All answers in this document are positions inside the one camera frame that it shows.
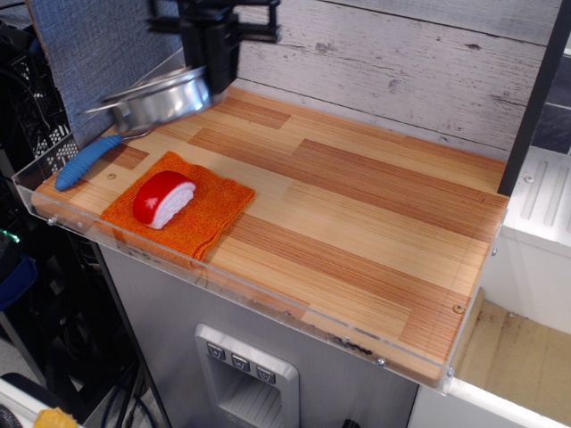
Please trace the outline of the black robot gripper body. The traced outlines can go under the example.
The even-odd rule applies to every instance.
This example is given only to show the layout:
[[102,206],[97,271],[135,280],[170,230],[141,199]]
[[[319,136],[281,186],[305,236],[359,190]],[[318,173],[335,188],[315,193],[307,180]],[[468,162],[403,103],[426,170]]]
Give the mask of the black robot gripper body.
[[[261,7],[267,11],[263,23],[241,22],[239,6]],[[280,1],[147,1],[146,23],[152,32],[181,34],[185,28],[209,29],[228,25],[240,41],[277,43],[281,28],[277,23]]]

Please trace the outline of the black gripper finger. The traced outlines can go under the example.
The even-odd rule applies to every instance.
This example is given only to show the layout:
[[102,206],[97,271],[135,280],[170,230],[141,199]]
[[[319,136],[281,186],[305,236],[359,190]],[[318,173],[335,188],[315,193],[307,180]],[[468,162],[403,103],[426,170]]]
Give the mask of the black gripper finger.
[[225,92],[236,80],[240,41],[236,26],[217,24],[206,30],[206,59],[209,89],[213,95]]
[[205,29],[201,26],[181,27],[185,64],[191,69],[198,69],[207,65],[204,36]]

